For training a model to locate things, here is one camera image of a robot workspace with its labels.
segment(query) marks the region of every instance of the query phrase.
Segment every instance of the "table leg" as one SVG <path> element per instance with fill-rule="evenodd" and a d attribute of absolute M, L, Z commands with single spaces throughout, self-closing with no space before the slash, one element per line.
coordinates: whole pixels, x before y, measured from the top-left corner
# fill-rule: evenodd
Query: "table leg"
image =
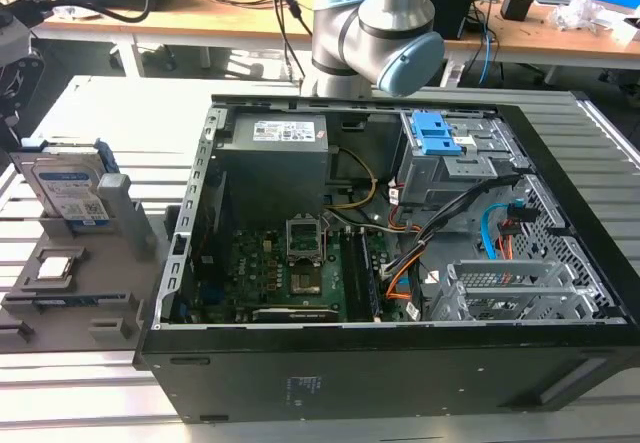
<path fill-rule="evenodd" d="M 444 73 L 440 80 L 440 88 L 457 88 L 460 83 L 460 77 L 462 71 L 467 64 L 467 55 L 452 53 L 447 59 L 447 64 L 444 67 Z"/>
<path fill-rule="evenodd" d="M 140 78 L 144 76 L 144 68 L 142 66 L 142 57 L 138 51 L 138 45 L 135 43 L 119 42 L 118 51 L 122 60 L 124 74 L 129 77 Z"/>
<path fill-rule="evenodd" d="M 211 54 L 208 46 L 200 47 L 200 68 L 203 70 L 211 68 Z"/>

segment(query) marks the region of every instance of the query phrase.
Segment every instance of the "motherboard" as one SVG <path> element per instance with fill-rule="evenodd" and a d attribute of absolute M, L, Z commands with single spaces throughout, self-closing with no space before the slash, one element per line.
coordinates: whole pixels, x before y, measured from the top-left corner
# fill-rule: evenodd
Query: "motherboard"
<path fill-rule="evenodd" d="M 317 323 L 370 318 L 361 313 L 371 300 L 378 301 L 379 265 L 389 258 L 384 235 L 326 228 L 319 237 L 319 259 L 313 260 L 295 253 L 313 252 L 315 234 L 294 230 L 289 239 L 287 231 L 288 227 L 234 233 L 224 277 L 204 278 L 199 283 L 193 307 L 199 309 L 202 322 Z M 368 268 L 368 274 L 356 275 L 361 267 Z M 345 281 L 360 279 L 361 292 L 358 285 L 345 287 Z"/>

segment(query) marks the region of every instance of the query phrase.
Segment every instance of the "sticker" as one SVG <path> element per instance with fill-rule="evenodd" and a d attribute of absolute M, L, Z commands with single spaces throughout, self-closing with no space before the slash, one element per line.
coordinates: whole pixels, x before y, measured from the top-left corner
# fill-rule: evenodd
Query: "sticker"
<path fill-rule="evenodd" d="M 413 306 L 413 303 L 409 302 L 407 303 L 407 307 L 405 308 L 405 311 L 407 312 L 407 315 L 409 315 L 409 318 L 411 318 L 413 321 L 418 321 L 418 317 L 420 316 L 420 311 L 418 311 L 418 309 Z"/>
<path fill-rule="evenodd" d="M 42 172 L 38 174 L 38 179 L 65 220 L 79 221 L 86 226 L 109 220 L 102 201 L 92 193 L 94 184 L 88 174 Z"/>
<path fill-rule="evenodd" d="M 433 285 L 434 283 L 440 283 L 440 272 L 438 270 L 430 271 L 425 278 L 424 282 L 427 285 Z"/>
<path fill-rule="evenodd" d="M 253 141 L 316 141 L 313 121 L 258 121 L 253 125 Z"/>
<path fill-rule="evenodd" d="M 322 388 L 321 376 L 291 376 L 287 378 L 285 404 L 301 407 L 305 400 L 317 395 Z"/>

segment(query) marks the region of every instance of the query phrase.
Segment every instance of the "yellow cable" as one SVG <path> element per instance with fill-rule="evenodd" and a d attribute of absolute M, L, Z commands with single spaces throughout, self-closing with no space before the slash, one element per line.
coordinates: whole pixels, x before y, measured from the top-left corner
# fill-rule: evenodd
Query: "yellow cable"
<path fill-rule="evenodd" d="M 353 157 L 353 159 L 356 160 L 358 163 L 360 163 L 362 167 L 367 171 L 367 173 L 369 173 L 369 178 L 371 179 L 371 189 L 369 190 L 369 194 L 363 200 L 356 201 L 353 203 L 343 203 L 339 205 L 327 205 L 325 206 L 325 208 L 329 208 L 331 210 L 350 210 L 353 208 L 359 208 L 362 205 L 366 205 L 373 199 L 373 196 L 376 194 L 376 186 L 378 184 L 376 180 L 376 176 L 373 174 L 373 171 L 371 170 L 371 168 L 369 168 L 369 166 L 362 160 L 362 158 L 356 155 L 353 151 L 348 150 L 346 148 L 342 148 L 342 147 L 338 147 L 338 151 L 339 152 L 344 151 L 345 153 L 350 154 Z"/>

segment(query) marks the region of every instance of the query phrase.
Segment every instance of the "power supply label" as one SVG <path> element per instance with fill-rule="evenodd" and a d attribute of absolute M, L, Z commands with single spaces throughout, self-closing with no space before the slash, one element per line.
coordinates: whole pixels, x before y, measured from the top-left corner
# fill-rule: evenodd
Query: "power supply label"
<path fill-rule="evenodd" d="M 258 121 L 253 125 L 253 141 L 316 141 L 313 121 Z"/>
<path fill-rule="evenodd" d="M 85 226 L 99 226 L 109 215 L 93 192 L 91 178 L 83 172 L 42 172 L 40 184 L 65 220 Z"/>

